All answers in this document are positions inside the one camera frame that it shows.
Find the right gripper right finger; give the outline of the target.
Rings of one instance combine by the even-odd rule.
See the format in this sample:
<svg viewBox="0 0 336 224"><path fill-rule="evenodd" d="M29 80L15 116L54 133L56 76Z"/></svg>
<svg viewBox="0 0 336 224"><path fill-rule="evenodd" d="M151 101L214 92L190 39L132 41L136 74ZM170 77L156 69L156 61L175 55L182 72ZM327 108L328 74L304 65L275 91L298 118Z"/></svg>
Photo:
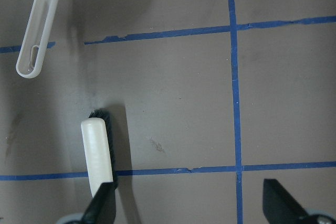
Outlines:
<svg viewBox="0 0 336 224"><path fill-rule="evenodd" d="M335 223L325 214L308 213L276 179L264 179L263 214L270 224Z"/></svg>

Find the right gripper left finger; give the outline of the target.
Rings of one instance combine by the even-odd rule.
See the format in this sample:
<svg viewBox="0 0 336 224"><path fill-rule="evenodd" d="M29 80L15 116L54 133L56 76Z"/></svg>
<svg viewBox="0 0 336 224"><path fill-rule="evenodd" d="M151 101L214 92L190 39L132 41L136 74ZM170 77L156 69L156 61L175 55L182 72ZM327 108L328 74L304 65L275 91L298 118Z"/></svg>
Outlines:
<svg viewBox="0 0 336 224"><path fill-rule="evenodd" d="M114 182L102 183L80 219L80 223L113 224L116 212Z"/></svg>

